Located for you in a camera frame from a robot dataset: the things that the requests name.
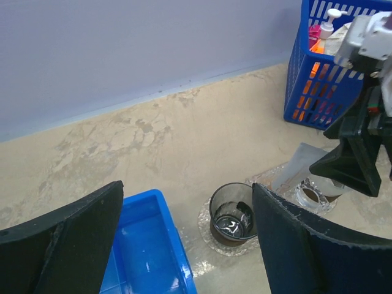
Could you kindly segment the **dark smoked plastic cup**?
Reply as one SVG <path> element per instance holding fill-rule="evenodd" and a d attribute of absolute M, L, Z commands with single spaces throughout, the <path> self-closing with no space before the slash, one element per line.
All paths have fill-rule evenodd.
<path fill-rule="evenodd" d="M 210 232 L 220 244 L 238 247 L 257 236 L 252 205 L 252 187 L 228 183 L 218 188 L 209 201 Z"/>

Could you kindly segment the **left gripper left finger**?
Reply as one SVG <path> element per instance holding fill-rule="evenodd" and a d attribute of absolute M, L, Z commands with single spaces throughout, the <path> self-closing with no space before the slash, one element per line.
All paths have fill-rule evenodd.
<path fill-rule="evenodd" d="M 113 181 L 1 230 L 1 293 L 99 293 L 122 206 Z"/>

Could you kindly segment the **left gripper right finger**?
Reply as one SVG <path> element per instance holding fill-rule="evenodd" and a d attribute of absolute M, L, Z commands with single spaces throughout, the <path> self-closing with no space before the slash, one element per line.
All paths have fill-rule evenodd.
<path fill-rule="evenodd" d="M 271 293 L 391 293 L 391 240 L 335 224 L 252 186 Z"/>

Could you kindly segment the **white toothpaste tube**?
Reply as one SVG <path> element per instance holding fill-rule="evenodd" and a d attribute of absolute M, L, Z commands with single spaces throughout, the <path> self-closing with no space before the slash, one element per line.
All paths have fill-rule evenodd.
<path fill-rule="evenodd" d="M 277 194 L 284 194 L 296 187 L 311 173 L 309 167 L 327 154 L 322 148 L 301 143 L 287 165 L 271 183 L 271 190 Z"/>

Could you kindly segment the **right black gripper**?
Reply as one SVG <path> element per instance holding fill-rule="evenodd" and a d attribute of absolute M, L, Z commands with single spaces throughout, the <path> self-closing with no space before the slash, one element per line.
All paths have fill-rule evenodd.
<path fill-rule="evenodd" d="M 391 159 L 391 117 L 386 113 L 381 82 L 366 76 L 357 99 L 324 136 L 339 140 L 339 145 L 313 163 L 310 172 L 377 197 L 381 178 L 375 163 L 381 146 Z"/>

